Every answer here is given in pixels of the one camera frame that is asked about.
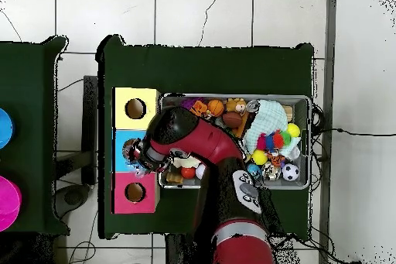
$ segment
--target light blue towel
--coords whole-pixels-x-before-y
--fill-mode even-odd
[[[294,147],[296,147],[299,144],[300,140],[301,140],[301,138],[292,138],[292,141],[289,143],[289,145],[288,146],[284,146],[283,148],[281,148],[279,150],[279,153],[282,156],[284,156],[286,158],[289,158],[288,155],[290,155],[290,152],[294,149]]]
[[[288,128],[288,117],[281,104],[267,100],[259,100],[258,103],[258,113],[245,135],[246,147],[250,154],[255,151],[261,133],[270,135],[276,130],[285,131]]]

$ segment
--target green table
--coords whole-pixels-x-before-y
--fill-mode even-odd
[[[0,150],[0,175],[16,183],[22,193],[19,216],[7,231],[68,232],[53,213],[52,198],[54,67],[66,43],[60,36],[40,44],[0,43],[0,107],[15,124],[12,141]]]
[[[193,220],[198,190],[161,189],[154,214],[111,213],[111,89],[148,87],[161,93],[303,94],[311,97],[313,48],[295,49],[202,48],[126,46],[120,36],[108,36],[97,50],[99,114],[104,132],[99,132],[99,150],[104,153],[104,184],[99,188],[100,235],[120,232],[187,233]],[[273,190],[272,200],[286,232],[308,238],[309,190]]]

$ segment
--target tennis ball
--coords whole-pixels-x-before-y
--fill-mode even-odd
[[[288,133],[290,133],[293,138],[297,138],[300,135],[300,129],[296,124],[288,123]]]
[[[256,165],[264,165],[268,160],[268,157],[265,155],[265,153],[259,149],[256,149],[253,152],[253,155],[251,155],[251,158],[253,159],[253,161]]]

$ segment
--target green ball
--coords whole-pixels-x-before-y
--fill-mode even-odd
[[[281,136],[282,136],[283,142],[284,142],[283,146],[290,145],[290,142],[292,141],[292,136],[290,135],[290,133],[287,131],[283,131],[283,132],[281,132]]]

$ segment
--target circular hole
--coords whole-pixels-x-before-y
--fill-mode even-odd
[[[129,151],[131,150],[131,146],[135,141],[136,139],[129,139],[125,141],[124,145],[122,146],[122,155],[125,159],[129,159]]]
[[[145,115],[145,103],[140,99],[131,99],[125,105],[125,114],[132,119],[140,119]]]
[[[145,188],[140,183],[130,183],[125,188],[125,196],[132,203],[138,203],[145,198]]]

